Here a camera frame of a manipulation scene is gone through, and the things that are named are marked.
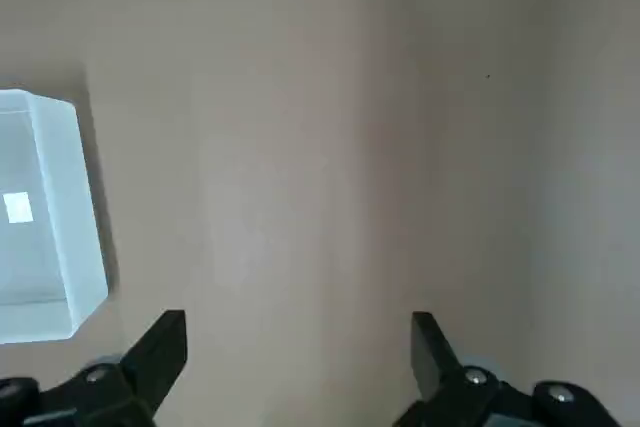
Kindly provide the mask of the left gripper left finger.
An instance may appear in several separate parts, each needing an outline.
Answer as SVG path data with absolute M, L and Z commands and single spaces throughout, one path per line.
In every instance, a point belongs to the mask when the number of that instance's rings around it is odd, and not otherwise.
M 45 391 L 34 378 L 3 378 L 1 424 L 154 426 L 186 362 L 186 312 L 167 310 L 117 362 L 90 365 Z

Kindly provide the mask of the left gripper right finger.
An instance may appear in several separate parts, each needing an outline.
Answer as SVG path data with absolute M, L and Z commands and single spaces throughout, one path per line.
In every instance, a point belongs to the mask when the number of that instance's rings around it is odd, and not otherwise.
M 394 422 L 401 427 L 617 426 L 588 390 L 541 381 L 524 393 L 490 370 L 461 363 L 435 317 L 411 317 L 411 367 L 418 400 Z

